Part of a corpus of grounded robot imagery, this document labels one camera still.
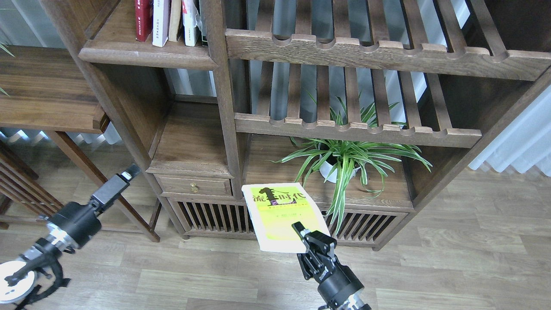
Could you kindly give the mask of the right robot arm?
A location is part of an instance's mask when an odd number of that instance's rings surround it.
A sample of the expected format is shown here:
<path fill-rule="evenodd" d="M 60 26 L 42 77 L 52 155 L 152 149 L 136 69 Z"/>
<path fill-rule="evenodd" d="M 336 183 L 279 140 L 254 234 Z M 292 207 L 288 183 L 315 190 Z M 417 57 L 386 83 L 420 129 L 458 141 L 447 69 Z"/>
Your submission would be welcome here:
<path fill-rule="evenodd" d="M 311 232 L 301 222 L 295 222 L 292 228 L 306 247 L 305 253 L 297 255 L 303 276 L 318 282 L 317 290 L 325 301 L 319 309 L 369 310 L 360 298 L 364 285 L 334 253 L 336 239 L 320 231 Z"/>

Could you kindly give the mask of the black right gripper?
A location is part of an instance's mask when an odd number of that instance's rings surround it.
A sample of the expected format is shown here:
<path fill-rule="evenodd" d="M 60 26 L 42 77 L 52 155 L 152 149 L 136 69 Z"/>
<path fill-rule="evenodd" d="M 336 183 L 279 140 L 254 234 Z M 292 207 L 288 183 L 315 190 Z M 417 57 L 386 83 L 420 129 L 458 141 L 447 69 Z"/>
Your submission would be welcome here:
<path fill-rule="evenodd" d="M 319 283 L 317 290 L 325 301 L 320 308 L 365 308 L 360 298 L 363 284 L 334 254 L 336 239 L 320 231 L 311 232 L 301 222 L 291 227 L 306 247 L 305 253 L 297 254 L 303 276 Z"/>

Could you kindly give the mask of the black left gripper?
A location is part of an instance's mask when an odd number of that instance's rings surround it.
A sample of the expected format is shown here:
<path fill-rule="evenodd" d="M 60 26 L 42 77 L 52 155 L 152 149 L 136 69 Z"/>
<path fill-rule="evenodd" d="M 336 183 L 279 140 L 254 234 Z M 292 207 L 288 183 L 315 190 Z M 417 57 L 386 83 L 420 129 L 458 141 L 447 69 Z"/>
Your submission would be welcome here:
<path fill-rule="evenodd" d="M 140 167 L 132 164 L 98 188 L 87 205 L 69 202 L 59 212 L 45 218 L 50 232 L 36 241 L 36 248 L 41 252 L 75 252 L 75 249 L 81 249 L 101 229 L 98 216 L 114 204 L 139 174 Z"/>

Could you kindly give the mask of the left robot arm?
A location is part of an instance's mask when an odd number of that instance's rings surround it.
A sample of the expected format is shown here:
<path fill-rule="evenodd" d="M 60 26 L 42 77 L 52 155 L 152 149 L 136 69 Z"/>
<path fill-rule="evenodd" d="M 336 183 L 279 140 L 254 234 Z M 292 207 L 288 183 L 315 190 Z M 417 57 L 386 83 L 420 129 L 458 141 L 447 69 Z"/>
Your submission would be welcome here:
<path fill-rule="evenodd" d="M 69 202 L 47 218 L 49 234 L 39 238 L 17 259 L 2 263 L 1 303 L 15 304 L 16 309 L 23 310 L 26 305 L 66 287 L 70 279 L 64 277 L 59 257 L 81 249 L 100 231 L 100 214 L 114 204 L 139 174 L 140 168 L 133 164 L 98 188 L 87 204 Z"/>

